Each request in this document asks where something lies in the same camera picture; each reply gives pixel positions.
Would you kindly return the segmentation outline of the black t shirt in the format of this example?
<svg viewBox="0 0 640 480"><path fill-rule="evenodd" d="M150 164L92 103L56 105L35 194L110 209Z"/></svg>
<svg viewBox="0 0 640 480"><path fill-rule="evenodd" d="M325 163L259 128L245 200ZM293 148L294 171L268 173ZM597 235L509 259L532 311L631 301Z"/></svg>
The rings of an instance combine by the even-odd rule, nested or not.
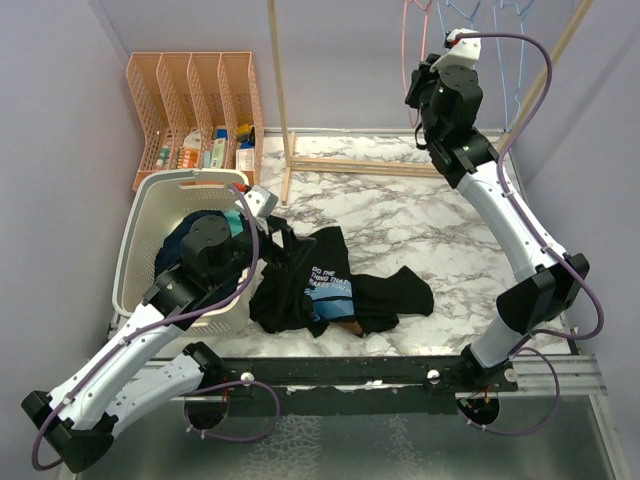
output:
<svg viewBox="0 0 640 480"><path fill-rule="evenodd" d="M338 324L363 337L399 324L400 315L429 316L430 286L403 266L389 277L351 272L348 249L338 226L310 235L316 241L293 271L267 265L249 302L250 319L269 334L307 329L322 335Z"/></svg>

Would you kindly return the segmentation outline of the teal t shirt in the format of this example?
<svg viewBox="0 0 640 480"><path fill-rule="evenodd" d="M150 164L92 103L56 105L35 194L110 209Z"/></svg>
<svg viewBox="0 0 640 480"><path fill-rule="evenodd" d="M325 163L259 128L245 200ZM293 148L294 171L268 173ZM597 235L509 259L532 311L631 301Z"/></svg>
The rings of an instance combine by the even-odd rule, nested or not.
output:
<svg viewBox="0 0 640 480"><path fill-rule="evenodd" d="M229 229L230 236L232 238L240 235L245 230L245 219L242 213L238 210L228 210L224 212L224 218L226 219Z"/></svg>

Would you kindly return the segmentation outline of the light blue wire hanger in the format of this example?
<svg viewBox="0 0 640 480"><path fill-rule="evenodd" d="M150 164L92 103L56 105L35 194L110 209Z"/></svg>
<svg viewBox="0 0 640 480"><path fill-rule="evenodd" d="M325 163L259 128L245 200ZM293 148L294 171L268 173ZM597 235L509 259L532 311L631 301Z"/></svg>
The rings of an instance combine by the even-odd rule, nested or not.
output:
<svg viewBox="0 0 640 480"><path fill-rule="evenodd" d="M492 7L493 29L496 32L513 30L525 33L526 19L533 1L495 1ZM521 89L524 79L525 42L508 46L509 38L495 40L503 98L504 133L510 133L521 109Z"/></svg>

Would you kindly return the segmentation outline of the navy blue t shirt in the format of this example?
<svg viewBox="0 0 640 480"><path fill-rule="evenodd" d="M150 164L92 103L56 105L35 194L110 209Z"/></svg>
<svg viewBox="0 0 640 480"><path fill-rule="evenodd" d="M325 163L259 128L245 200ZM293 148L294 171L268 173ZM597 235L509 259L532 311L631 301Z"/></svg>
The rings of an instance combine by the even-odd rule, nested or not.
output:
<svg viewBox="0 0 640 480"><path fill-rule="evenodd" d="M197 220L206 216L216 216L225 219L224 212L220 210L200 210L185 216L174 230L164 239L162 246L156 255L154 263L155 277L163 273L181 258L182 239L190 232L191 227ZM245 230L248 228L248 221L245 219Z"/></svg>

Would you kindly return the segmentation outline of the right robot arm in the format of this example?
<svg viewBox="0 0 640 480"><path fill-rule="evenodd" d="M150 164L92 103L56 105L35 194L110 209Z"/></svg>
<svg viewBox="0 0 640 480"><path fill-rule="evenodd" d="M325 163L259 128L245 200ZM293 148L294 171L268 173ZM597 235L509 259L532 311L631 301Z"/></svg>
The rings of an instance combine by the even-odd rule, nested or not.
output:
<svg viewBox="0 0 640 480"><path fill-rule="evenodd" d="M416 146L478 212L504 251L516 283L496 300L496 316L461 355L461 383L481 391L491 384L516 345L542 323L573 305L590 265L570 255L534 219L498 168L498 153L475 128L483 98L477 72L439 65L431 53L411 75L406 104L418 111Z"/></svg>

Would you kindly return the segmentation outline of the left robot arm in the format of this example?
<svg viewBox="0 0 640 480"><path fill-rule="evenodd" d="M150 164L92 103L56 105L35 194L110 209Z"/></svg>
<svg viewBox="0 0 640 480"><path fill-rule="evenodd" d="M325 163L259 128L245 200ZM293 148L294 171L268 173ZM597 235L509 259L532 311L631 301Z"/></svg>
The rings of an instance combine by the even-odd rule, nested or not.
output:
<svg viewBox="0 0 640 480"><path fill-rule="evenodd" d="M68 380L49 392L35 390L21 403L38 429L32 465L39 471L43 442L58 454L55 466L79 473L100 460L132 423L176 396L252 386L232 375L204 343L191 343L145 377L139 370L201 316L228 306L248 288L257 263L294 271L315 246L279 217L260 228L248 215L234 229L227 215L188 215L174 232L175 261L159 273L118 333Z"/></svg>

